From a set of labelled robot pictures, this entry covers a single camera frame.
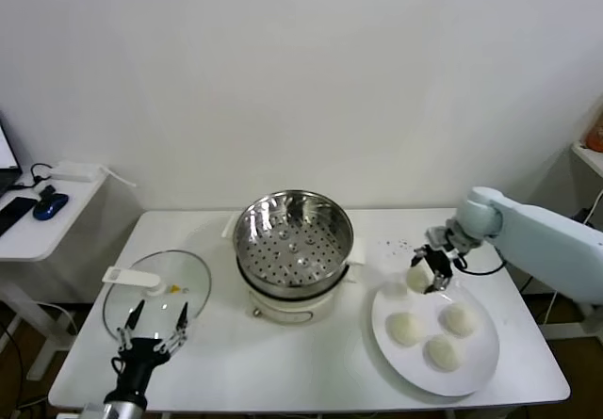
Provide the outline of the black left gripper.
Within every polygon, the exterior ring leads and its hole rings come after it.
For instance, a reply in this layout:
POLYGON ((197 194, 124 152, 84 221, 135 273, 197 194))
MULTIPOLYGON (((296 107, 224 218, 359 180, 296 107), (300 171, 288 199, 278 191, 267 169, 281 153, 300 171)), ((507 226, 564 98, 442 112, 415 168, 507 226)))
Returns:
POLYGON ((170 353, 176 353, 187 340, 188 303, 185 302, 178 316, 173 333, 161 341, 151 338, 134 338, 132 333, 139 322, 144 308, 142 299, 133 309, 122 327, 117 328, 119 335, 118 357, 111 361, 120 362, 117 369, 117 383, 113 391, 105 397, 105 402, 146 403, 145 396, 153 371, 159 365, 170 360, 170 353))

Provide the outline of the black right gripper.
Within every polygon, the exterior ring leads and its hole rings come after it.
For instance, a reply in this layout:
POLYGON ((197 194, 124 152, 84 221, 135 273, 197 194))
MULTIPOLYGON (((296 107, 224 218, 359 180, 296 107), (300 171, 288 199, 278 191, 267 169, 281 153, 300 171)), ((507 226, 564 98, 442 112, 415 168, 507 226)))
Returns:
POLYGON ((443 245, 427 243, 426 246, 415 249, 410 267, 417 266, 425 256, 429 267, 434 272, 428 277, 428 285, 423 294, 445 291, 452 280, 453 269, 460 261, 459 251, 450 243, 443 245))

